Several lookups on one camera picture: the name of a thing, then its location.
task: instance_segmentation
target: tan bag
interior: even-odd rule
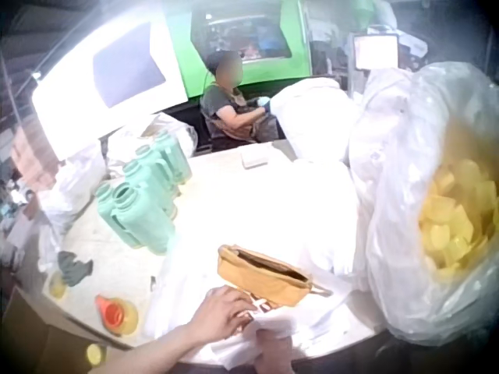
[[[218,275],[274,305],[295,306],[313,287],[301,270],[237,245],[218,249]]]

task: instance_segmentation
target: table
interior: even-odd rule
[[[218,203],[210,201],[209,197],[214,196],[216,191],[221,189],[221,185],[230,184],[236,176],[243,178],[244,184],[250,184],[258,180],[258,174],[272,175],[279,168],[288,167],[296,158],[287,141],[269,143],[267,151],[267,165],[253,170],[245,170],[242,167],[237,149],[211,153],[189,160],[193,177],[181,186],[182,195],[175,199],[175,204],[179,208],[175,227],[179,233],[180,245],[192,248],[203,244],[213,248],[215,241],[211,237],[211,232],[214,228],[209,226],[209,221],[212,221],[210,217],[216,221],[217,215],[224,214],[224,201],[227,209],[229,205],[233,206],[238,203],[231,200],[231,196],[237,196],[237,191],[232,191],[234,194],[230,195],[231,189],[228,189],[227,200]],[[89,259],[94,260],[92,276],[84,278],[74,288],[68,288],[60,300],[55,300],[49,295],[48,281],[44,285],[43,293],[69,317],[91,330],[104,334],[120,344],[137,347],[150,340],[140,332],[142,326],[140,325],[130,336],[111,335],[102,326],[94,298],[100,294],[105,297],[130,300],[138,308],[140,320],[143,322],[150,303],[151,277],[156,277],[160,272],[163,257],[156,256],[145,248],[134,250],[127,247],[98,216],[96,205],[96,201],[93,201],[86,208],[63,242],[63,249],[74,252],[78,259],[84,262]],[[227,228],[227,231],[233,233],[234,230]],[[199,242],[198,237],[202,237],[203,241]],[[232,234],[229,237],[226,244],[232,244],[231,240],[236,235]],[[328,340],[326,334],[312,347],[307,348],[307,356],[325,355],[346,348],[374,336],[383,328],[379,309],[369,295],[354,293],[349,303],[342,305],[338,310],[344,320],[349,322],[348,331],[344,332],[340,340],[337,335]],[[189,358],[189,361],[217,363],[207,362],[205,358],[199,356]]]

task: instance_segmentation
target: person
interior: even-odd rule
[[[259,106],[258,98],[246,101],[237,88],[242,82],[239,53],[216,51],[208,56],[206,66],[215,82],[205,90],[200,105],[213,150],[278,139],[278,123],[270,113],[270,99]]]
[[[214,288],[208,291],[189,323],[104,363],[90,373],[166,373],[189,351],[235,334],[251,322],[251,317],[244,312],[256,309],[247,294],[229,286]],[[259,330],[257,343],[263,352],[255,361],[258,374],[293,374],[291,337],[279,340],[273,332]]]

